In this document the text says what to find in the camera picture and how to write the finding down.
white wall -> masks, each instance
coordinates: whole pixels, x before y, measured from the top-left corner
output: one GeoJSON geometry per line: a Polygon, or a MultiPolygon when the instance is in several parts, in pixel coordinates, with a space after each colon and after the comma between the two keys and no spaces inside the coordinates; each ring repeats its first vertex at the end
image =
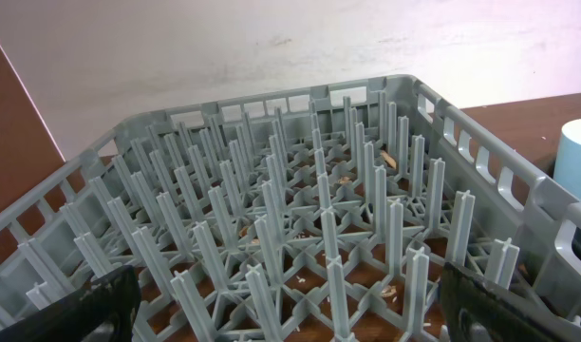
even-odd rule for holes
{"type": "Polygon", "coordinates": [[[581,0],[0,0],[67,158],[151,109],[411,73],[459,107],[581,92],[581,0]]]}

gray plastic bin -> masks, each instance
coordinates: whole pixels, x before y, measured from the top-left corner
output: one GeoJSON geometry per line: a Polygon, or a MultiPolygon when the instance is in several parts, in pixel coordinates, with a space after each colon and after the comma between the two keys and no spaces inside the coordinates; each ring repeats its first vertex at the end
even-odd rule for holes
{"type": "Polygon", "coordinates": [[[576,227],[579,200],[413,76],[147,112],[0,214],[0,235],[19,244],[0,264],[0,330],[121,264],[159,290],[141,304],[137,341],[162,341],[188,321],[199,340],[282,340],[308,315],[351,341],[366,311],[402,340],[444,340],[424,315],[438,289],[428,272],[445,260],[573,321],[576,227]],[[119,154],[105,164],[99,151],[110,142],[119,154]],[[489,173],[493,159],[499,175],[489,173]],[[67,178],[78,169],[85,187],[76,192],[67,178]],[[515,178],[530,189],[524,205],[515,178]],[[55,188],[66,198],[60,210],[45,200],[55,188]],[[17,218],[31,207],[45,223],[30,236],[17,218]],[[446,241],[443,256],[433,238],[446,241]],[[385,277],[370,287],[347,281],[362,263],[385,277]],[[288,284],[305,268],[325,281],[302,293],[288,284]],[[204,293],[204,281],[214,289],[204,293]],[[399,283],[402,314],[382,296],[399,283]],[[294,307],[282,320],[284,298],[294,307]],[[147,320],[173,301],[180,310],[155,333],[147,320]],[[238,328],[246,318],[256,327],[238,328]]]}

light blue cup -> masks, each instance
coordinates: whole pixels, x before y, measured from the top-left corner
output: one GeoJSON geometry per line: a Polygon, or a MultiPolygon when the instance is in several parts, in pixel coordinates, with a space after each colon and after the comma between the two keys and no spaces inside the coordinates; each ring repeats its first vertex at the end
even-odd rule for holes
{"type": "Polygon", "coordinates": [[[563,125],[554,180],[581,200],[581,119],[563,125]]]}

plastic crate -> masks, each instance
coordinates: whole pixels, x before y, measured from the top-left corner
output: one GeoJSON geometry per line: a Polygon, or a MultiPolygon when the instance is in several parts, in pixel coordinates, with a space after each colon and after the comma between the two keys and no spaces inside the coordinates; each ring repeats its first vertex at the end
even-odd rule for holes
{"type": "Polygon", "coordinates": [[[445,260],[574,320],[576,226],[581,202],[412,76],[153,111],[0,214],[0,238],[18,241],[0,263],[0,329],[121,264],[137,267],[145,294],[137,341],[281,340],[308,319],[350,341],[367,311],[403,340],[445,339],[424,324],[445,260]],[[111,142],[119,154],[102,159],[111,142]],[[78,170],[86,186],[74,191],[78,170]],[[530,188],[524,205],[515,178],[530,188]],[[44,219],[31,235],[27,210],[44,219]],[[356,276],[365,269],[380,278],[356,276]]]}

black object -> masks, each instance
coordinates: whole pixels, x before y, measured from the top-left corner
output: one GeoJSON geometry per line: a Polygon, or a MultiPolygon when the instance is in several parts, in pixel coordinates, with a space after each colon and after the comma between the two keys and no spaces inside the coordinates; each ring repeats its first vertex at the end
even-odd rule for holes
{"type": "Polygon", "coordinates": [[[122,266],[88,286],[5,328],[0,341],[73,342],[90,334],[100,341],[130,341],[141,304],[134,268],[122,266]],[[94,336],[102,327],[109,328],[107,337],[94,336]]]}
{"type": "Polygon", "coordinates": [[[448,262],[442,271],[439,301],[454,342],[581,342],[580,327],[448,262]]]}

